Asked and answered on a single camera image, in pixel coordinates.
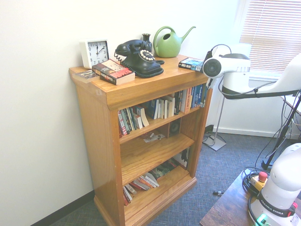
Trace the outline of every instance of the black telephone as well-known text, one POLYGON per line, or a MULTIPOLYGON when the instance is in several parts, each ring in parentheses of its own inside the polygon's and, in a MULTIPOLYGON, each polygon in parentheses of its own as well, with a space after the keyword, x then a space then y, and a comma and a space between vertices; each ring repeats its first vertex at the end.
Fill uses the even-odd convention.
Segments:
POLYGON ((155 60, 151 53, 151 45, 142 40, 131 40, 117 46, 114 56, 120 64, 135 72, 141 78, 150 78, 163 73, 160 65, 163 60, 155 60))

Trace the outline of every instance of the blue carpet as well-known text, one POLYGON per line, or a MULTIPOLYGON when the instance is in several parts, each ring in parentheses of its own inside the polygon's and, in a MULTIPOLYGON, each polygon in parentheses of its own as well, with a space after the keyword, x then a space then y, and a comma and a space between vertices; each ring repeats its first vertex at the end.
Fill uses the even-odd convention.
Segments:
MULTIPOLYGON (((246 166, 254 166, 258 154, 269 142, 267 137, 221 134, 226 146, 215 152, 206 145, 198 161, 197 185, 157 216, 148 226, 199 226, 218 196, 213 191, 226 191, 246 166)), ((273 148, 274 141, 263 152, 273 148)), ((107 226, 93 202, 77 209, 52 226, 107 226)))

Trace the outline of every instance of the green watering can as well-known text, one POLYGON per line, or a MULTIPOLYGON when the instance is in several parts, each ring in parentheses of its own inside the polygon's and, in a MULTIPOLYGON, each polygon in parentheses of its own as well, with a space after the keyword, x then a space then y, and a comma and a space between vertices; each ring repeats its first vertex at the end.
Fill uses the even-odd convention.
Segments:
POLYGON ((191 27, 183 37, 179 38, 171 27, 161 27, 156 32, 153 42, 154 50, 157 56, 164 58, 176 57, 181 50, 182 42, 193 28, 196 27, 191 27), (166 28, 168 28, 171 32, 163 35, 159 41, 157 41, 158 34, 166 28))

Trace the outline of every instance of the small vase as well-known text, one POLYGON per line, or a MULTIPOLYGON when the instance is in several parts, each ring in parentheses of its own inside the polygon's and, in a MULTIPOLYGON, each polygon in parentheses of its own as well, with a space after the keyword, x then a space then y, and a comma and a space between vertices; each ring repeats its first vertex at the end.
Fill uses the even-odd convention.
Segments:
POLYGON ((151 34, 142 34, 142 36, 143 36, 143 41, 148 42, 148 43, 150 44, 150 47, 152 47, 151 41, 150 41, 150 35, 151 35, 151 34))

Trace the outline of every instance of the window blinds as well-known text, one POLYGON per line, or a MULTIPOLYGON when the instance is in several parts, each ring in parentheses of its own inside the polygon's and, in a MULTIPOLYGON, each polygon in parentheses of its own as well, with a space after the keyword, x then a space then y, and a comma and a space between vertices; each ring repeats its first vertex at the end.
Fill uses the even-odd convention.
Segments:
POLYGON ((252 44, 250 71, 282 74, 301 53, 301 0, 250 0, 240 42, 252 44))

